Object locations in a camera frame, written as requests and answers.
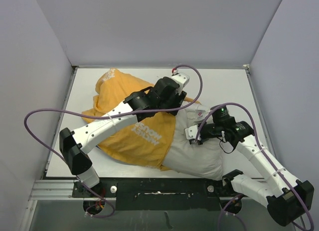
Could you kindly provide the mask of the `blue yellow Mickey pillowcase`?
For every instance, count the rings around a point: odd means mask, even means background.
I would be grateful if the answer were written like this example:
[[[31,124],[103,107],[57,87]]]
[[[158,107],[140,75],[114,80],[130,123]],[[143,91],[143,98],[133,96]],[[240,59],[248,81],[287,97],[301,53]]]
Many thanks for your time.
[[[132,92],[150,86],[152,84],[147,81],[111,68],[97,81],[97,95],[93,97],[93,107],[82,112],[84,120],[91,123],[92,116],[103,116]],[[99,143],[99,148],[119,161],[167,171],[168,168],[162,163],[173,140],[175,117],[168,113],[157,113],[121,129]]]

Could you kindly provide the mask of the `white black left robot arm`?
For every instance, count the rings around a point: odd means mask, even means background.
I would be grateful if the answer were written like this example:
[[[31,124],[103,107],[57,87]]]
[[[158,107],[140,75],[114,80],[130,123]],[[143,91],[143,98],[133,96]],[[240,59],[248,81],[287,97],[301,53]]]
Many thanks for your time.
[[[72,175],[84,185],[91,197],[100,194],[102,185],[88,153],[101,141],[130,125],[156,113],[177,114],[186,97],[183,88],[189,76],[183,73],[159,79],[153,87],[131,93],[115,108],[90,124],[75,130],[64,128],[59,133],[59,150]]]

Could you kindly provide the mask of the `white pillow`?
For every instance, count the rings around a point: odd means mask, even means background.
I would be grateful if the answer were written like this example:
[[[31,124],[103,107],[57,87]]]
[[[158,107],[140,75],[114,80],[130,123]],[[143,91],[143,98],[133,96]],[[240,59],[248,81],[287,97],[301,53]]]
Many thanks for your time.
[[[211,180],[223,175],[222,150],[218,139],[209,139],[202,145],[190,144],[185,129],[200,123],[210,108],[194,103],[178,111],[173,140],[162,165],[176,172]]]

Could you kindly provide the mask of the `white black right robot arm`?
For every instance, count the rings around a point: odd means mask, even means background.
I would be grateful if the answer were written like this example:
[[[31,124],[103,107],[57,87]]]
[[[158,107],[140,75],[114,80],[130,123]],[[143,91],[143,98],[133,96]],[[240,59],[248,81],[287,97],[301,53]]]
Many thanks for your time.
[[[215,189],[217,195],[241,194],[264,206],[272,219],[281,226],[293,223],[311,209],[314,187],[291,174],[259,141],[254,123],[236,121],[225,104],[215,106],[202,122],[185,129],[190,143],[202,145],[217,138],[240,152],[264,178],[258,182],[238,169],[222,177]]]

